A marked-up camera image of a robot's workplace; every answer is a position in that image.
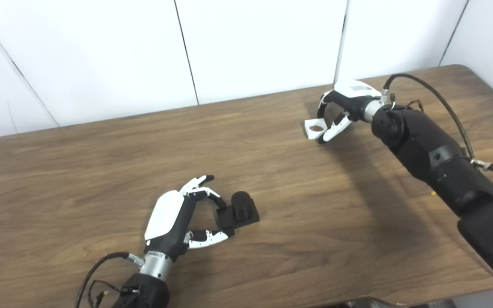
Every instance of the robot finger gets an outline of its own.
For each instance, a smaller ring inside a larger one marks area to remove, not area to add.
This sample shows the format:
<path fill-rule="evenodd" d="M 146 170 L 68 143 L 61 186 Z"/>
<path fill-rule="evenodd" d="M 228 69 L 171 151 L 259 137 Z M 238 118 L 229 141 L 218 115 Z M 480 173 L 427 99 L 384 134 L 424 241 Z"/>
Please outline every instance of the robot finger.
<path fill-rule="evenodd" d="M 341 133 L 346 129 L 350 124 L 351 120 L 347 117 L 347 113 L 342 112 L 333 122 L 332 125 L 327 131 L 325 131 L 319 138 L 317 138 L 317 142 L 319 144 L 325 144 L 329 142 L 332 138 L 334 138 L 337 134 Z"/>
<path fill-rule="evenodd" d="M 225 208 L 226 202 L 222 199 L 220 195 L 218 195 L 215 191 L 210 189 L 209 187 L 199 187 L 196 189 L 192 189 L 188 192 L 190 198 L 199 201 L 205 197 L 211 199 L 219 208 Z"/>
<path fill-rule="evenodd" d="M 190 249 L 209 247 L 223 242 L 235 234 L 229 230 L 193 230 L 193 237 L 189 240 Z"/>
<path fill-rule="evenodd" d="M 317 108 L 317 118 L 321 119 L 324 117 L 324 111 L 327 108 L 328 103 L 331 102 L 331 100 L 327 99 L 327 96 L 330 92 L 334 90 L 330 90 L 328 92 L 325 92 L 323 96 L 321 96 L 321 101 L 319 103 L 319 107 Z"/>
<path fill-rule="evenodd" d="M 214 179 L 213 175 L 203 175 L 202 177 L 199 178 L 193 178 L 180 189 L 180 194 L 186 195 L 192 189 L 196 189 L 197 187 L 205 184 L 208 181 L 212 181 L 213 179 Z"/>

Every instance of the panel seam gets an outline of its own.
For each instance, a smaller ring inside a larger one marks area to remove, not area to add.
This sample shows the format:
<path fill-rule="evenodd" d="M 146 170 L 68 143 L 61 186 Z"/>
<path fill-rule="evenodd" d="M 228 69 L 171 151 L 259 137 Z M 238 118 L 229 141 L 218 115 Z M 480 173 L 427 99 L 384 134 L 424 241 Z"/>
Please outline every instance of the panel seam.
<path fill-rule="evenodd" d="M 351 1 L 352 0 L 347 0 L 347 2 L 346 2 L 346 11 L 344 14 L 344 22 L 342 24 L 342 33 L 340 35 L 340 47 L 338 48 L 338 58 L 336 60 L 336 70 L 334 71 L 334 82 L 333 83 L 336 83 L 338 81 L 338 75 L 340 72 L 340 64 L 342 62 L 342 54 L 344 53 L 344 43 L 345 43 L 345 37 L 346 37 L 348 16 L 350 15 L 349 11 L 350 11 L 350 6 L 351 6 Z"/>
<path fill-rule="evenodd" d="M 55 124 L 57 127 L 60 127 L 58 122 L 56 121 L 55 117 L 53 117 L 53 114 L 49 111 L 45 103 L 41 100 L 37 92 L 33 89 L 32 85 L 30 82 L 26 79 L 24 74 L 22 74 L 22 71 L 18 68 L 14 60 L 12 60 L 10 54 L 8 51 L 5 49 L 5 47 L 1 44 L 0 42 L 0 52 L 2 56 L 5 58 L 5 60 L 10 64 L 12 71 L 15 72 L 15 74 L 18 76 L 18 78 L 21 80 L 22 84 L 26 86 L 26 88 L 29 90 L 29 92 L 33 95 L 34 99 L 37 101 L 39 106 L 45 111 L 45 113 L 49 116 L 49 119 Z"/>
<path fill-rule="evenodd" d="M 454 27 L 454 31 L 452 31 L 452 35 L 450 35 L 450 39 L 448 40 L 448 44 L 446 45 L 446 48 L 444 48 L 443 56 L 440 57 L 439 65 L 440 66 L 444 60 L 444 56 L 446 55 L 446 51 L 448 51 L 448 47 L 450 46 L 450 43 L 452 43 L 452 39 L 454 38 L 454 35 L 456 34 L 456 30 L 458 25 L 460 25 L 461 19 L 463 18 L 463 14 L 465 12 L 465 9 L 467 8 L 467 5 L 469 4 L 469 0 L 465 2 L 465 5 L 463 6 L 463 10 L 461 11 L 460 18 L 457 20 L 456 26 Z"/>
<path fill-rule="evenodd" d="M 180 14 L 178 14 L 178 5 L 176 0 L 174 0 L 174 8 L 176 9 L 176 17 L 178 18 L 178 25 L 180 26 L 180 33 L 182 34 L 182 41 L 184 43 L 184 50 L 186 51 L 187 66 L 190 68 L 191 83 L 193 84 L 193 91 L 195 92 L 195 100 L 197 100 L 197 105 L 199 106 L 199 96 L 197 95 L 197 88 L 195 87 L 195 80 L 193 78 L 193 71 L 191 70 L 190 56 L 187 53 L 186 39 L 184 38 L 184 30 L 182 30 L 182 22 L 180 21 Z"/>

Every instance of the robotic hand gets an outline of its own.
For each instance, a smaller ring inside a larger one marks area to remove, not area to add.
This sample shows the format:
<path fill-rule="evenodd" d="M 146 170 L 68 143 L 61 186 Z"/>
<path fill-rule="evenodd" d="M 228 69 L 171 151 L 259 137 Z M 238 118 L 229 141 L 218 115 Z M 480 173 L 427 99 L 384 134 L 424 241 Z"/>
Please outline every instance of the robotic hand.
<path fill-rule="evenodd" d="M 432 91 L 458 125 L 468 154 L 425 113 L 409 105 L 386 104 L 391 81 L 396 77 L 416 80 Z M 381 93 L 359 81 L 336 84 L 321 97 L 317 117 L 322 118 L 330 102 L 344 112 L 323 132 L 323 144 L 343 131 L 351 121 L 371 124 L 380 138 L 410 174 L 424 181 L 460 218 L 458 230 L 473 249 L 493 269 L 493 182 L 478 168 L 493 171 L 493 164 L 476 160 L 457 116 L 442 96 L 424 81 L 408 74 L 392 75 Z"/>
<path fill-rule="evenodd" d="M 188 249 L 203 248 L 222 242 L 235 234 L 235 228 L 259 221 L 254 202 L 246 192 L 235 193 L 227 206 L 220 195 L 208 187 L 203 187 L 213 175 L 204 175 L 190 180 L 180 191 L 172 190 L 159 197 L 149 218 L 144 234 L 144 258 L 119 252 L 102 258 L 87 274 L 80 288 L 76 308 L 80 305 L 86 284 L 92 273 L 105 260 L 123 258 L 140 266 L 121 289 L 103 281 L 93 280 L 88 291 L 88 300 L 92 308 L 100 305 L 105 293 L 96 297 L 96 304 L 90 293 L 95 282 L 101 282 L 119 292 L 119 298 L 112 308 L 165 308 L 170 300 L 166 285 L 170 268 L 180 255 Z M 218 224 L 221 230 L 188 230 L 197 201 L 208 198 L 217 209 Z"/>

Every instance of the metal fitting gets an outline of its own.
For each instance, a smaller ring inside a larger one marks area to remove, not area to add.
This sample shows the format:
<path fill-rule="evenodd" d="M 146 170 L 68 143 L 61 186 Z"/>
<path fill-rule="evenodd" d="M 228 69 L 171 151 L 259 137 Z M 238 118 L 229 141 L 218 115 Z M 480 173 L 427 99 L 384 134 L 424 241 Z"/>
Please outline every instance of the metal fitting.
<path fill-rule="evenodd" d="M 139 273 L 151 275 L 157 279 L 166 282 L 168 278 L 170 267 L 172 266 L 172 259 L 168 255 L 160 252 L 148 252 L 145 255 L 146 263 L 142 265 Z"/>
<path fill-rule="evenodd" d="M 132 263 L 135 263 L 135 265 L 138 265 L 139 267 L 141 267 L 145 263 L 145 260 L 143 258 L 138 257 L 137 255 L 133 255 L 131 253 L 129 253 L 129 257 L 127 257 L 127 260 L 131 261 Z"/>
<path fill-rule="evenodd" d="M 484 171 L 493 171 L 493 164 L 490 162 L 485 162 L 483 160 L 472 159 L 471 164 L 482 168 Z"/>
<path fill-rule="evenodd" d="M 184 244 L 188 244 L 192 238 L 193 238 L 193 232 L 188 231 L 186 233 L 186 236 L 184 237 Z"/>
<path fill-rule="evenodd" d="M 382 96 L 380 97 L 380 104 L 385 105 L 387 103 L 387 93 L 389 90 L 383 89 L 382 90 Z"/>

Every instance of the black cable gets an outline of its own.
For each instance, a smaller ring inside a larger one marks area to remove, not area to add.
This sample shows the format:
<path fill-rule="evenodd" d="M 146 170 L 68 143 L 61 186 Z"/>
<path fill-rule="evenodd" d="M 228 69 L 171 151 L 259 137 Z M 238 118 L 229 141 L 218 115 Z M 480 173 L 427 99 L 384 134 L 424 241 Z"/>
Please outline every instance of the black cable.
<path fill-rule="evenodd" d="M 440 102 L 443 104 L 443 106 L 446 108 L 446 110 L 448 111 L 448 113 L 450 114 L 450 116 L 452 117 L 452 119 L 454 120 L 454 122 L 456 123 L 457 128 L 460 130 L 461 138 L 463 139 L 463 142 L 465 142 L 465 148 L 467 148 L 467 152 L 469 153 L 469 156 L 471 156 L 471 159 L 472 158 L 475 158 L 475 154 L 473 152 L 473 148 L 471 146 L 471 142 L 469 141 L 469 138 L 467 137 L 467 132 L 463 128 L 463 125 L 461 124 L 460 119 L 458 119 L 456 113 L 454 113 L 454 111 L 452 110 L 452 107 L 450 107 L 450 105 L 446 102 L 446 100 L 444 99 L 444 97 L 442 97 L 442 95 L 440 95 L 440 93 L 438 93 L 437 90 L 435 90 L 427 82 L 419 79 L 416 76 L 412 76 L 410 74 L 392 74 L 387 79 L 387 81 L 385 82 L 385 84 L 383 85 L 383 89 L 384 90 L 389 90 L 389 87 L 391 86 L 391 82 L 393 82 L 393 80 L 395 78 L 397 78 L 397 77 L 410 78 L 410 79 L 418 82 L 422 86 L 425 86 L 429 91 L 431 91 L 440 100 Z"/>
<path fill-rule="evenodd" d="M 409 103 L 407 104 L 407 108 L 408 108 L 408 107 L 410 107 L 413 103 L 417 103 L 417 104 L 418 104 L 418 107 L 419 107 L 419 110 L 420 110 L 422 113 L 424 113 L 424 111 L 423 111 L 423 105 L 421 104 L 421 102 L 419 101 L 419 99 L 417 99 L 417 100 L 413 100 L 413 101 L 409 102 Z"/>
<path fill-rule="evenodd" d="M 79 308 L 79 306 L 81 304 L 81 298 L 83 297 L 83 293 L 85 292 L 86 284 L 89 282 L 90 277 L 92 276 L 94 271 L 96 271 L 96 269 L 98 267 L 100 267 L 100 265 L 102 265 L 102 263 L 104 263 L 105 261 L 107 261 L 109 259 L 115 259 L 115 258 L 127 259 L 127 257 L 129 257 L 129 253 L 127 253 L 127 252 L 115 252 L 115 253 L 107 254 L 105 257 L 98 260 L 98 262 L 96 262 L 96 264 L 90 269 L 90 271 L 85 276 L 85 279 L 83 280 L 83 283 L 81 284 L 79 292 L 77 293 L 77 299 L 76 299 L 76 304 L 74 305 L 74 308 Z"/>

